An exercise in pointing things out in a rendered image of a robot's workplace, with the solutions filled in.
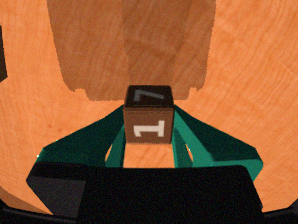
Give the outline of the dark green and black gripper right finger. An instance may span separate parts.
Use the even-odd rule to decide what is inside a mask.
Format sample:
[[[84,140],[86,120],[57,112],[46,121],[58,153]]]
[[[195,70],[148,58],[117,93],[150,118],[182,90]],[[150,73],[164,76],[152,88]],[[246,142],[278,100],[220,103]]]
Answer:
[[[174,167],[242,165],[247,168],[254,182],[264,165],[255,147],[174,106]],[[192,154],[193,166],[186,145]]]

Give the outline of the brown calendar cube with white digits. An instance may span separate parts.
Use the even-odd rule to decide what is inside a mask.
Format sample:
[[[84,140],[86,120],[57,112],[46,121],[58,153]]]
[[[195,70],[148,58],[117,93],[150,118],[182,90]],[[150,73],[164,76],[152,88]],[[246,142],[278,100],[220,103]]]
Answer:
[[[129,85],[123,106],[128,145],[170,145],[175,106],[168,85]]]

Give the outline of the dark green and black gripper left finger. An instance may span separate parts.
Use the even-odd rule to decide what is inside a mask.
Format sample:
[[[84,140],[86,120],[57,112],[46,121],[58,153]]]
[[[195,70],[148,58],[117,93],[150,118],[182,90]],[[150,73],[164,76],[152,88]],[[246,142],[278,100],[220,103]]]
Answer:
[[[85,164],[90,167],[123,167],[126,149],[123,106],[43,147],[35,163],[47,161]]]

